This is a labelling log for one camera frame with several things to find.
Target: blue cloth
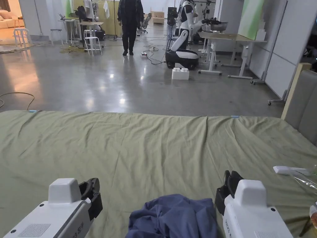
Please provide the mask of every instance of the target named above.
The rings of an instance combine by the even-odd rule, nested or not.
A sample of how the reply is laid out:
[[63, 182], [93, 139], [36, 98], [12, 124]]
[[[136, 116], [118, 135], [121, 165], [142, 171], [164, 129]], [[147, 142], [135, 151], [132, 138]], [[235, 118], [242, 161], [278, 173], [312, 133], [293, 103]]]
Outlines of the blue cloth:
[[180, 194], [159, 197], [130, 215], [126, 238], [216, 238], [212, 199], [190, 200]]

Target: desk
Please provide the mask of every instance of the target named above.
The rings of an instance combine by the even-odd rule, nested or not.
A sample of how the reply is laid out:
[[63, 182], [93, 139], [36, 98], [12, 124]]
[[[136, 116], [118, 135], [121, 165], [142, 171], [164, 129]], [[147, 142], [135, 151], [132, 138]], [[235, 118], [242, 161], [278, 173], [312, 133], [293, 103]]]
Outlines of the desk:
[[[238, 34], [224, 34], [224, 33], [211, 33], [211, 32], [200, 32], [199, 33], [200, 37], [205, 38], [205, 39], [212, 39], [212, 42], [214, 44], [214, 49], [212, 51], [211, 54], [211, 60], [210, 60], [210, 66], [209, 66], [209, 70], [199, 70], [198, 73], [217, 73], [219, 75], [222, 75], [221, 71], [214, 71], [213, 70], [213, 62], [215, 60], [215, 54], [216, 54], [216, 45], [217, 45], [217, 41], [220, 40], [232, 40], [235, 42], [242, 42], [243, 45], [243, 52], [242, 52], [242, 65], [241, 65], [241, 69], [240, 69], [240, 74], [238, 76], [236, 75], [228, 75], [228, 77], [231, 78], [245, 78], [245, 79], [253, 79], [252, 77], [245, 77], [243, 76], [244, 73], [244, 69], [245, 66], [247, 64], [247, 60], [248, 58], [251, 56], [252, 53], [252, 48], [253, 48], [253, 44], [254, 43], [260, 43], [260, 42], [266, 42], [266, 41], [254, 41], [251, 40], [247, 37], [238, 35]], [[208, 41], [208, 45], [207, 45], [207, 59], [210, 57], [210, 49], [211, 49], [211, 41]], [[233, 66], [233, 67], [240, 67], [240, 66], [236, 66], [233, 64], [234, 58], [235, 58], [235, 54], [236, 54], [236, 47], [233, 51], [232, 54], [232, 58], [231, 58], [231, 64], [229, 65], [222, 65], [222, 66]]]
[[[66, 44], [68, 44], [68, 39], [69, 39], [69, 36], [68, 36], [68, 29], [67, 29], [67, 23], [74, 23], [76, 20], [75, 19], [66, 19], [66, 20], [58, 20], [59, 22], [63, 22], [64, 24], [64, 28], [65, 28], [65, 31], [66, 31]], [[73, 42], [73, 36], [75, 38], [75, 34], [73, 33], [73, 26], [71, 25], [70, 26], [70, 44], [74, 44]]]
[[[82, 26], [89, 26], [89, 35], [90, 36], [93, 36], [93, 26], [102, 25], [102, 24], [103, 24], [103, 22], [80, 22], [79, 23], [79, 25], [82, 25]], [[96, 49], [94, 49], [94, 44], [91, 44], [90, 47], [91, 47], [91, 50], [96, 50]]]

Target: gray cushion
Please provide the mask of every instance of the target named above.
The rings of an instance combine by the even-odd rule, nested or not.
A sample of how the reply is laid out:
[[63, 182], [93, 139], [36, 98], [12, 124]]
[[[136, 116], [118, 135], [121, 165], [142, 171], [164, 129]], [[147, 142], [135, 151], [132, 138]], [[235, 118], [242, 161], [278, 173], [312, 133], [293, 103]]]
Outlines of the gray cushion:
[[301, 72], [285, 121], [317, 145], [317, 73]]

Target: concrete floor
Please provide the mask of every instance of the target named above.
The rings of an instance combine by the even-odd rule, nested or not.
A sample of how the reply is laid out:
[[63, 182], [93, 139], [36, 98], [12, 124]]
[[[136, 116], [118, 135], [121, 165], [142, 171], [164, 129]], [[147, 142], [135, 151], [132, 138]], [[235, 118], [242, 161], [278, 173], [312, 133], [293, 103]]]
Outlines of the concrete floor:
[[[60, 45], [52, 47], [50, 44], [1, 54], [0, 94], [31, 93], [35, 100], [30, 109], [35, 110], [281, 116], [282, 105], [267, 104], [268, 99], [277, 98], [268, 86], [253, 86], [249, 80], [227, 77], [238, 74], [237, 68], [222, 68], [221, 77], [198, 75], [196, 70], [190, 73], [190, 81], [172, 81], [172, 70], [165, 63], [152, 65], [140, 55], [148, 49], [144, 45], [157, 45], [160, 50], [153, 58], [161, 61], [166, 44], [162, 38], [164, 30], [164, 26], [149, 25], [149, 33], [137, 38], [134, 56], [122, 56], [119, 39], [116, 42], [105, 40], [102, 56], [60, 53]], [[226, 63], [230, 56], [218, 56], [219, 59]], [[208, 65], [200, 64], [199, 68], [207, 69]], [[11, 94], [1, 98], [5, 105], [0, 111], [24, 110], [31, 100], [27, 95]]]

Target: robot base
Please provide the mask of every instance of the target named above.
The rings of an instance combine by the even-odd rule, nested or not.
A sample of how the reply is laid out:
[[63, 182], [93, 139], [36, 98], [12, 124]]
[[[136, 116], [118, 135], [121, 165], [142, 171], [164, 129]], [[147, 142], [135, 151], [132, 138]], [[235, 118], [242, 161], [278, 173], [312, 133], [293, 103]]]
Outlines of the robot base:
[[168, 50], [165, 55], [165, 61], [169, 69], [173, 69], [176, 63], [181, 64], [189, 70], [194, 70], [198, 66], [199, 56], [192, 50], [172, 51]]

